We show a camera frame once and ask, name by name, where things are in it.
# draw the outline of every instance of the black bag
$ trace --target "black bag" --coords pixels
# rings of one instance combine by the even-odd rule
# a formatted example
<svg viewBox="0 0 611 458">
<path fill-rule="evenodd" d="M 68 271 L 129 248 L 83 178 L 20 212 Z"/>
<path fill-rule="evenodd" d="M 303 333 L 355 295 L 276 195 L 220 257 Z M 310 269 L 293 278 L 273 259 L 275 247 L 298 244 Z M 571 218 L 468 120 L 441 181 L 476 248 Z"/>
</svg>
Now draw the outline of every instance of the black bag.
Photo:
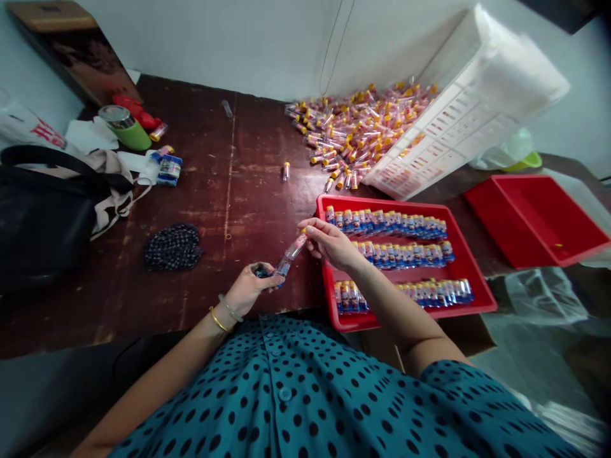
<svg viewBox="0 0 611 458">
<path fill-rule="evenodd" d="M 0 153 L 0 294 L 49 286 L 82 266 L 95 227 L 95 205 L 111 187 L 129 192 L 118 174 L 99 174 L 77 158 L 42 146 L 12 146 Z M 46 164 L 80 176 L 62 179 L 14 167 Z"/>
</svg>

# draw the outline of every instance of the cable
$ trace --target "cable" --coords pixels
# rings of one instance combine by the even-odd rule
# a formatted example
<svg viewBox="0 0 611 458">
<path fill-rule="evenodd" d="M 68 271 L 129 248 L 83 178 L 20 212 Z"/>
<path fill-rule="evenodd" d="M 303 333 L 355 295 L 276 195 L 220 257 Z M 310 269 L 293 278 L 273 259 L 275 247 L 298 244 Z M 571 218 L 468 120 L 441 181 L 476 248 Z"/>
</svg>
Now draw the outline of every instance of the cable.
<svg viewBox="0 0 611 458">
<path fill-rule="evenodd" d="M 323 82 L 323 73 L 325 72 L 325 66 L 327 64 L 327 54 L 329 53 L 329 46 L 331 46 L 331 40 L 333 39 L 333 32 L 335 32 L 335 25 L 337 24 L 337 19 L 339 18 L 339 12 L 342 10 L 342 5 L 344 4 L 344 0 L 341 0 L 339 3 L 339 8 L 337 9 L 337 14 L 335 15 L 335 21 L 333 22 L 333 27 L 331 28 L 331 36 L 329 37 L 329 43 L 327 43 L 327 50 L 325 51 L 325 59 L 323 61 L 323 68 L 320 71 L 320 78 L 318 79 L 318 92 L 322 97 L 327 94 L 327 90 L 329 89 L 329 85 L 331 84 L 331 80 L 333 79 L 333 73 L 335 72 L 335 65 L 337 64 L 337 58 L 339 57 L 339 52 L 342 49 L 342 43 L 344 42 L 344 35 L 346 35 L 346 29 L 348 28 L 348 22 L 350 22 L 350 16 L 352 15 L 352 10 L 355 7 L 356 0 L 352 0 L 352 6 L 350 7 L 350 12 L 348 13 L 348 18 L 346 19 L 346 24 L 344 26 L 344 32 L 342 33 L 342 39 L 339 41 L 339 47 L 337 48 L 337 54 L 335 54 L 335 61 L 333 62 L 333 68 L 331 68 L 331 75 L 329 76 L 329 80 L 327 81 L 327 87 L 323 92 L 320 88 Z"/>
</svg>

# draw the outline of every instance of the dark wooden tabletop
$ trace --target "dark wooden tabletop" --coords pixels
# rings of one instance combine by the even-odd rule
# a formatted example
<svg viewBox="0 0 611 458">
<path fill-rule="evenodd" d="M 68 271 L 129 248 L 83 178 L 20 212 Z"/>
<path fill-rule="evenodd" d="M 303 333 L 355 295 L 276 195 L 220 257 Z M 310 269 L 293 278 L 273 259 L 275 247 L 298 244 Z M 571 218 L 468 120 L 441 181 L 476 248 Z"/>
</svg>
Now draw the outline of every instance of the dark wooden tabletop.
<svg viewBox="0 0 611 458">
<path fill-rule="evenodd" d="M 5 296 L 1 358 L 190 328 L 245 265 L 275 264 L 293 241 L 295 225 L 313 215 L 328 175 L 309 165 L 283 103 L 151 76 L 142 76 L 138 89 L 147 110 L 170 126 L 161 144 L 174 146 L 184 161 L 178 186 L 154 186 L 127 219 L 92 243 L 78 272 L 44 291 Z M 291 163 L 287 183 L 281 181 L 285 161 Z M 579 162 L 545 155 L 544 165 L 580 178 L 611 208 L 610 195 Z M 412 200 L 447 205 L 482 273 L 494 277 L 514 269 L 461 195 L 490 175 L 465 166 Z M 388 198 L 368 186 L 353 195 Z M 187 272 L 145 272 L 146 240 L 180 222 L 199 229 L 205 250 L 199 264 Z M 320 262 L 300 256 L 286 284 L 262 296 L 255 312 L 324 304 Z"/>
</svg>

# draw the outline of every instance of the red plastic tray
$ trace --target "red plastic tray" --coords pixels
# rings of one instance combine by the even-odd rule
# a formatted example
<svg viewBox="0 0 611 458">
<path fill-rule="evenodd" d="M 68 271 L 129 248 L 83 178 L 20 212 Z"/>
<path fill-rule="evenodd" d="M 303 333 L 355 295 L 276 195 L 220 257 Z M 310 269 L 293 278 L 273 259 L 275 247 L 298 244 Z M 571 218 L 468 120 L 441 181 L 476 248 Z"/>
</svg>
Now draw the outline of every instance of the red plastic tray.
<svg viewBox="0 0 611 458">
<path fill-rule="evenodd" d="M 435 218 L 444 219 L 447 225 L 448 240 L 452 243 L 456 261 L 444 268 L 418 267 L 406 270 L 383 270 L 382 272 L 395 284 L 401 282 L 418 282 L 429 278 L 442 280 L 468 279 L 475 300 L 469 305 L 457 304 L 443 309 L 427 309 L 426 311 L 433 318 L 448 318 L 460 315 L 494 312 L 498 308 L 495 298 L 490 292 L 486 280 L 479 270 L 475 258 L 471 254 L 471 250 L 469 250 L 469 246 L 461 234 L 458 224 L 449 208 L 443 205 L 413 204 L 408 202 L 396 202 L 394 200 L 320 195 L 316 200 L 317 217 L 322 220 L 325 219 L 325 209 L 328 205 L 332 205 L 335 211 L 371 209 L 371 211 L 383 210 L 384 212 L 388 212 L 394 210 L 402 214 L 422 214 L 424 216 L 434 216 Z M 356 241 L 371 240 L 375 244 L 390 242 L 408 244 L 409 242 L 417 241 L 417 239 L 408 237 L 391 237 L 388 235 L 373 235 L 366 237 L 349 235 L 348 237 L 350 240 Z M 431 241 L 423 240 L 421 243 L 430 244 Z M 323 279 L 325 282 L 329 317 L 335 329 L 339 332 L 347 333 L 380 327 L 373 313 L 365 315 L 340 315 L 337 312 L 334 285 L 336 281 L 350 280 L 347 273 L 337 270 L 328 262 L 324 262 Z"/>
<path fill-rule="evenodd" d="M 493 175 L 465 196 L 516 268 L 567 267 L 611 246 L 547 175 Z"/>
</svg>

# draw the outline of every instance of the white plastic basket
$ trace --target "white plastic basket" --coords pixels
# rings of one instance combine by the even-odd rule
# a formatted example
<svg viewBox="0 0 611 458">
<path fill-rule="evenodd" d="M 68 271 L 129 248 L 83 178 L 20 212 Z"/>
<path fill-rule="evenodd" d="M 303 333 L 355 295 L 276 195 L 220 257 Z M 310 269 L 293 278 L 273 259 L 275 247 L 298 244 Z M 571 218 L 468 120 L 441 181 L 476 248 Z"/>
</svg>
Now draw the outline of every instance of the white plastic basket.
<svg viewBox="0 0 611 458">
<path fill-rule="evenodd" d="M 570 89 L 528 37 L 480 5 L 467 12 L 418 80 L 445 89 L 363 180 L 396 200 L 413 197 L 502 142 Z"/>
</svg>

